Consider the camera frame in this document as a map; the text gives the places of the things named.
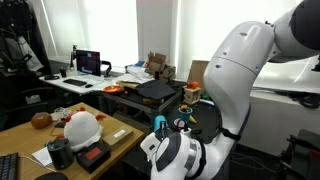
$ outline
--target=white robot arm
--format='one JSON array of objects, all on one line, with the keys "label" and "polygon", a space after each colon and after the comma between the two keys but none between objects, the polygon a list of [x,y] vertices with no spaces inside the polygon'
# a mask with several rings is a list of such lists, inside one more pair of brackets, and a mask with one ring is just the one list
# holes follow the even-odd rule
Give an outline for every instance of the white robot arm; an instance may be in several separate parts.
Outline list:
[{"label": "white robot arm", "polygon": [[319,9],[319,1],[305,0],[274,24],[245,22],[233,29],[203,77],[205,89],[220,109],[221,132],[209,144],[191,138],[190,131],[170,134],[162,142],[154,133],[147,136],[141,147],[152,161],[151,179],[217,175],[245,126],[251,88],[265,63],[320,54]]}]

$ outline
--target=computer monitor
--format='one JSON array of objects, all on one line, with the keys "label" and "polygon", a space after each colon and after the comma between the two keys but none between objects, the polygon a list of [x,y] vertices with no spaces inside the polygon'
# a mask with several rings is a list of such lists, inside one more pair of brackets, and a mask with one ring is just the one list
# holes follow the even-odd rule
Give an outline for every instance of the computer monitor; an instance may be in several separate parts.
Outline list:
[{"label": "computer monitor", "polygon": [[95,51],[76,50],[77,70],[95,76],[101,76],[100,53]]}]

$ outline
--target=chair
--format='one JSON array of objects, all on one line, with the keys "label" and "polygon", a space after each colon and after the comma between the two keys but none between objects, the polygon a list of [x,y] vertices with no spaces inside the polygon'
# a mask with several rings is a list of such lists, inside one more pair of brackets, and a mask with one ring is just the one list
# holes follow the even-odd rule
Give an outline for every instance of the chair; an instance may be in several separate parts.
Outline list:
[{"label": "chair", "polygon": [[25,96],[38,94],[46,100],[51,87],[39,87],[19,92],[16,85],[0,73],[0,131],[28,122],[36,112],[49,112],[48,102],[27,104]]}]

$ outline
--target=curtain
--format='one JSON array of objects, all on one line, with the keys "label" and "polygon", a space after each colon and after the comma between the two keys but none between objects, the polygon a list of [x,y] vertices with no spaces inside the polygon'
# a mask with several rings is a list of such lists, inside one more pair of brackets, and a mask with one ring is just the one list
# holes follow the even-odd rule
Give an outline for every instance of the curtain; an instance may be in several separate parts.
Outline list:
[{"label": "curtain", "polygon": [[50,59],[69,60],[72,45],[99,51],[113,67],[138,61],[135,0],[41,0]]},{"label": "curtain", "polygon": [[224,38],[246,21],[275,22],[302,0],[176,0],[171,57],[186,80],[192,60],[210,60]]}]

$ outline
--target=keyboard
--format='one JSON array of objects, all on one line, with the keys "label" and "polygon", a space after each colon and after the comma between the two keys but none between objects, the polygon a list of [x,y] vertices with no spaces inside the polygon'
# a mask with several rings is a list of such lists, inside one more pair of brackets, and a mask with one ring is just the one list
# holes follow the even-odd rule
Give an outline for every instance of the keyboard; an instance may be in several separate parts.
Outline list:
[{"label": "keyboard", "polygon": [[64,80],[63,82],[68,83],[68,84],[72,84],[72,85],[76,85],[76,86],[83,86],[83,85],[87,84],[87,82],[79,81],[79,80],[75,80],[75,79],[67,79],[67,80]]},{"label": "keyboard", "polygon": [[18,169],[18,153],[0,156],[0,179],[16,180]]}]

